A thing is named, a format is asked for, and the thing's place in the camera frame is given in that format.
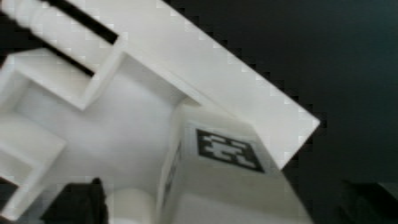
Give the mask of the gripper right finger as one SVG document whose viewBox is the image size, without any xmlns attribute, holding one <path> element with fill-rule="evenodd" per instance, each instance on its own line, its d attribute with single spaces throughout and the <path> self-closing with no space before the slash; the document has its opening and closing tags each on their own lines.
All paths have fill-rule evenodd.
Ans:
<svg viewBox="0 0 398 224">
<path fill-rule="evenodd" d="M 339 224 L 398 224 L 398 183 L 343 182 Z"/>
</svg>

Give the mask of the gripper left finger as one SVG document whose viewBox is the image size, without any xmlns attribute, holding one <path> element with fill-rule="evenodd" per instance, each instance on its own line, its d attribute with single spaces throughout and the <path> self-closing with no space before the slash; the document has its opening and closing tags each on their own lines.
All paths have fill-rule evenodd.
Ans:
<svg viewBox="0 0 398 224">
<path fill-rule="evenodd" d="M 44 224 L 108 224 L 101 179 L 69 183 L 41 215 Z"/>
</svg>

